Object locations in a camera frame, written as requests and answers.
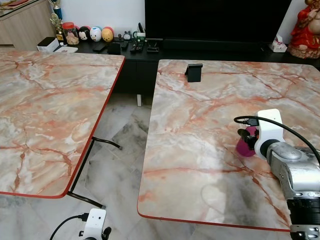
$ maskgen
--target white wall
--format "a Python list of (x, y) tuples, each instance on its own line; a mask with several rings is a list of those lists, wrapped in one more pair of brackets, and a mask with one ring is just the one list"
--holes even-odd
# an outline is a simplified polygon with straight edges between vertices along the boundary
[[(298, 12), (305, 7), (304, 0), (292, 0), (278, 31), (285, 43), (290, 42)], [(61, 9), (65, 22), (79, 27), (112, 27), (115, 35), (136, 31), (139, 22), (145, 26), (145, 0), (61, 0)]]
[(307, 5), (304, 0), (292, 0), (278, 31), (284, 43), (288, 44), (290, 42), (292, 38), (291, 32), (297, 23), (298, 13), (306, 7)]

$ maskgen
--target pink marble tabletop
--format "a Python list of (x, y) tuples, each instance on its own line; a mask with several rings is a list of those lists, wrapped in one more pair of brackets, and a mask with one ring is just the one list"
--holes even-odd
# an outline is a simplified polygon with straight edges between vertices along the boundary
[[(203, 64), (188, 83), (188, 64)], [(279, 109), (320, 147), (320, 72), (284, 63), (161, 60), (138, 213), (146, 218), (288, 232), (290, 214), (265, 160), (236, 151), (233, 118)], [(289, 144), (303, 146), (285, 132)]]
[(123, 56), (0, 54), (0, 193), (63, 197), (110, 97)]

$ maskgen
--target black table leg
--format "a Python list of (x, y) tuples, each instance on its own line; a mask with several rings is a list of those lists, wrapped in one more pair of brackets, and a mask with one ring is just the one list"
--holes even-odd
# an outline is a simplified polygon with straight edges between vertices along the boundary
[(88, 159), (88, 157), (89, 157), (89, 155), (90, 155), (91, 149), (92, 149), (92, 147), (94, 146), (95, 141), (113, 145), (113, 146), (117, 147), (117, 148), (120, 149), (120, 150), (122, 149), (122, 146), (114, 143), (113, 141), (108, 141), (108, 140), (100, 139), (100, 138), (97, 138), (97, 137), (94, 137), (94, 136), (93, 136), (93, 137), (92, 137), (92, 141), (91, 141), (91, 143), (90, 143), (90, 146), (89, 146), (89, 148), (88, 148), (88, 151), (87, 151), (86, 154), (85, 154), (85, 157), (84, 157), (84, 159), (83, 159), (83, 161), (82, 161), (82, 164), (81, 164), (81, 166), (80, 166), (80, 168), (79, 168), (79, 171), (78, 171), (77, 175), (75, 176), (75, 179), (74, 179), (74, 181), (73, 181), (73, 184), (72, 184), (72, 186), (71, 186), (71, 189), (70, 189), (70, 191), (68, 191), (67, 195), (69, 195), (70, 197), (79, 199), (79, 200), (81, 200), (81, 201), (87, 202), (87, 203), (89, 203), (89, 204), (92, 204), (92, 205), (94, 205), (94, 206), (102, 209), (102, 208), (105, 208), (105, 206), (103, 206), (102, 204), (100, 204), (100, 203), (98, 203), (98, 202), (96, 202), (96, 201), (93, 201), (92, 199), (89, 199), (89, 198), (87, 198), (87, 197), (84, 197), (84, 196), (81, 196), (81, 195), (78, 195), (78, 194), (75, 194), (75, 193), (74, 193), (74, 190), (75, 190), (75, 187), (76, 187), (77, 182), (78, 182), (78, 180), (79, 180), (79, 177), (80, 177), (80, 175), (81, 175), (81, 173), (82, 173), (82, 170), (84, 169), (84, 167), (85, 167), (85, 165), (86, 165), (87, 159)]
[(84, 197), (84, 196), (81, 196), (81, 195), (78, 195), (78, 194), (75, 194), (71, 191), (68, 191), (67, 195), (69, 195), (70, 197), (73, 197), (75, 199), (79, 199), (81, 201), (84, 201), (84, 202), (87, 202), (88, 204), (92, 204), (100, 209), (105, 209), (106, 206), (103, 206), (102, 204), (96, 202), (96, 201), (93, 201), (92, 199), (89, 199), (87, 197)]

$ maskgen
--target yellow toy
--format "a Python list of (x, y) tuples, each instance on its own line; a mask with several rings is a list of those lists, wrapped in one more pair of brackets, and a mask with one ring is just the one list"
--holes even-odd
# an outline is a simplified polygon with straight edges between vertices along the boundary
[(102, 29), (102, 39), (107, 43), (112, 42), (114, 39), (114, 30), (111, 27), (106, 26), (104, 29)]

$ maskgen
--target red figurine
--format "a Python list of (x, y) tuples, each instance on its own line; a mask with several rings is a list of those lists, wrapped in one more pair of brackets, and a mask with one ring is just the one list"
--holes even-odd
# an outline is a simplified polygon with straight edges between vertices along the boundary
[(320, 57), (320, 0), (305, 0), (308, 6), (299, 12), (291, 33), (288, 51), (298, 58)]

